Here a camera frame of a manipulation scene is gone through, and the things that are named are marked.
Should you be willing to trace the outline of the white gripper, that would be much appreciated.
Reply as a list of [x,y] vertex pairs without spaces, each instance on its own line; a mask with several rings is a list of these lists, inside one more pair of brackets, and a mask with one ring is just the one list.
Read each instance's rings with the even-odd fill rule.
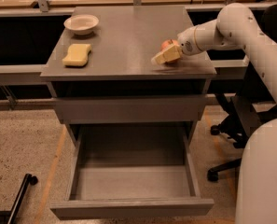
[[153,64],[172,63],[181,58],[182,52],[191,56],[198,53],[195,40],[196,27],[187,28],[177,36],[178,45],[171,44],[157,53],[152,59]]

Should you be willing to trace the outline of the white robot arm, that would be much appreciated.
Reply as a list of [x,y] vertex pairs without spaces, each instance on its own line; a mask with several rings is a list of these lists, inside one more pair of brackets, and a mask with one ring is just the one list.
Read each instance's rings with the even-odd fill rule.
[[[265,89],[277,104],[277,5],[257,21],[247,6],[229,4],[215,20],[165,42],[152,63],[171,63],[212,49],[242,49],[250,62],[245,76],[250,91]],[[257,128],[245,145],[235,224],[277,224],[277,119]]]

